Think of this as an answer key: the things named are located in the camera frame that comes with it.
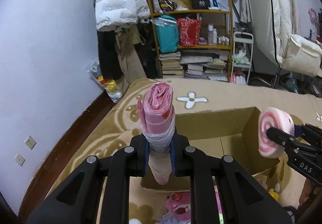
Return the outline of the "pink swirl lollipop plush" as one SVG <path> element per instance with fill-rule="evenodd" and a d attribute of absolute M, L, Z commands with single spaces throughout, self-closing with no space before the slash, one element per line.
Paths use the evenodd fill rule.
<path fill-rule="evenodd" d="M 276 159 L 282 156 L 291 137 L 295 137 L 295 124 L 288 113 L 274 107 L 261 112 L 258 121 L 258 151 L 262 157 Z"/>

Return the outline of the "pink plastic bag bundle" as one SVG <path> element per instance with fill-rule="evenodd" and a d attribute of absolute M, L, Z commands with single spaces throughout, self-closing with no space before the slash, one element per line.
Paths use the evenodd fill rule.
<path fill-rule="evenodd" d="M 166 82 L 158 82 L 136 104 L 141 132 L 149 144 L 149 167 L 160 185 L 168 182 L 172 171 L 170 142 L 175 133 L 172 98 L 172 86 Z"/>

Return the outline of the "purple haired doll plush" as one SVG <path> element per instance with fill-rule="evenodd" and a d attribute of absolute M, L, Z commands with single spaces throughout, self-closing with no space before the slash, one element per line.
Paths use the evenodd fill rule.
<path fill-rule="evenodd" d="M 190 223 L 190 220 L 188 221 L 180 221 L 179 217 L 172 213 L 168 212 L 161 219 L 159 219 L 156 224 L 187 224 Z"/>

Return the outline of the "open cardboard box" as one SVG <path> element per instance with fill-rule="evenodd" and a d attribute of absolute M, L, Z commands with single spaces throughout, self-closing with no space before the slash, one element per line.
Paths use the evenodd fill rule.
<path fill-rule="evenodd" d="M 266 189 L 273 189 L 279 159 L 263 158 L 258 151 L 256 107 L 217 112 L 186 113 L 176 116 L 178 134 L 187 137 L 191 146 L 216 158 L 231 155 Z"/>

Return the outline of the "pink strawberry bear plush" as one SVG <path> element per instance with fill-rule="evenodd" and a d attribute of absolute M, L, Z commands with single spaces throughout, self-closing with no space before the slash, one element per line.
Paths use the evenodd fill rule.
<path fill-rule="evenodd" d="M 165 208 L 174 213 L 180 221 L 190 220 L 190 192 L 175 192 L 167 195 Z"/>

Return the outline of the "beige patterned fleece rug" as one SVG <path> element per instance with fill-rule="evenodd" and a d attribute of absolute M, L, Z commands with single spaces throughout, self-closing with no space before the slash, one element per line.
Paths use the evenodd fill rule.
<path fill-rule="evenodd" d="M 171 78 L 162 82 L 173 88 L 175 117 L 186 113 L 247 107 L 256 107 L 261 113 L 274 107 L 288 113 L 295 125 L 310 124 L 321 129 L 321 99 L 311 94 L 301 95 L 205 79 Z M 139 79 L 129 86 L 125 96 L 75 154 L 74 161 L 67 165 L 55 188 L 87 157 L 94 155 L 103 159 L 113 156 L 118 150 L 129 146 L 134 136 L 143 135 L 136 104 L 155 83 Z M 287 164 L 285 151 L 276 159 L 279 159 L 279 163 L 275 176 L 280 184 L 277 202 L 291 216 L 291 223 L 321 223 L 321 185 L 292 169 Z M 168 213 L 166 197 L 175 192 L 190 192 L 190 178 L 176 177 L 171 171 L 168 182 L 160 185 L 154 179 L 148 160 L 146 174 L 143 177 L 130 177 L 129 180 L 129 223 L 153 223 Z"/>

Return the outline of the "white metal trolley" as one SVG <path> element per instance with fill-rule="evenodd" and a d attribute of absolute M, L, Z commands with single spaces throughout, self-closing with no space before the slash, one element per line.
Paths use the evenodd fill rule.
<path fill-rule="evenodd" d="M 254 36 L 251 33 L 235 31 L 230 70 L 230 82 L 247 85 L 252 69 Z"/>

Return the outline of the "stack of books right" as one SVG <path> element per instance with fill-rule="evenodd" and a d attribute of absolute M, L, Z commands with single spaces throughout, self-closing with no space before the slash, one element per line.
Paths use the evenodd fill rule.
<path fill-rule="evenodd" d="M 228 51 L 215 49 L 182 50 L 180 64 L 185 71 L 184 78 L 228 81 Z"/>

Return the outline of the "stack of books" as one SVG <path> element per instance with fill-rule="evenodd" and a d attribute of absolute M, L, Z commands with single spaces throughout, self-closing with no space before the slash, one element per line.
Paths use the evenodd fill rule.
<path fill-rule="evenodd" d="M 162 78 L 178 77 L 184 75 L 183 66 L 180 64 L 181 52 L 163 53 L 159 55 Z"/>
<path fill-rule="evenodd" d="M 185 71 L 184 78 L 228 81 L 228 51 L 215 49 L 182 50 L 180 64 Z"/>

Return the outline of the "plastic bag of toys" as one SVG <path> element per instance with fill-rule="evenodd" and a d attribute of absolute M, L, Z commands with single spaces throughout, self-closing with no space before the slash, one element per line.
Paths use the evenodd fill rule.
<path fill-rule="evenodd" d="M 120 101 L 123 96 L 122 92 L 114 79 L 103 77 L 98 59 L 92 59 L 91 64 L 88 66 L 88 73 L 90 74 L 90 77 L 106 91 L 113 103 L 118 103 Z"/>

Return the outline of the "white bottles on shelf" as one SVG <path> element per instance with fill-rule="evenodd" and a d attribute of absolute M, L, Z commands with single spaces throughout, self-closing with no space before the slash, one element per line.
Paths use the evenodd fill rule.
<path fill-rule="evenodd" d="M 207 25 L 207 41 L 209 45 L 230 45 L 230 39 L 227 36 L 219 36 L 213 24 Z"/>

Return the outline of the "yellow wooden shelf unit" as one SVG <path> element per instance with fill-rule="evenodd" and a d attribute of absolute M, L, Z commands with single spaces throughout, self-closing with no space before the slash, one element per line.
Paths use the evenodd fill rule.
<path fill-rule="evenodd" d="M 161 78 L 226 71 L 232 54 L 232 3 L 147 0 Z"/>

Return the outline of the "red patterned gift bag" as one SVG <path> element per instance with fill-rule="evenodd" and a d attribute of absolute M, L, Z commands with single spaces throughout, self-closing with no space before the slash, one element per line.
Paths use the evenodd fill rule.
<path fill-rule="evenodd" d="M 182 46 L 196 46 L 199 44 L 201 20 L 190 18 L 177 19 Z"/>

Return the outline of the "black box with white text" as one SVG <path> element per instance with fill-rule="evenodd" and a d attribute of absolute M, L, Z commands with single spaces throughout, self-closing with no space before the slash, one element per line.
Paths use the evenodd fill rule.
<path fill-rule="evenodd" d="M 192 0 L 193 9 L 208 9 L 210 7 L 210 0 Z"/>

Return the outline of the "wall socket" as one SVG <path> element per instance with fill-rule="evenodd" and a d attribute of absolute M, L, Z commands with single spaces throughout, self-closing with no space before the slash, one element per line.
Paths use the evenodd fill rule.
<path fill-rule="evenodd" d="M 25 163 L 25 158 L 21 154 L 17 154 L 14 160 L 19 166 L 23 166 L 23 164 Z"/>
<path fill-rule="evenodd" d="M 25 140 L 25 145 L 28 146 L 30 150 L 32 150 L 36 144 L 37 142 L 31 136 Z"/>

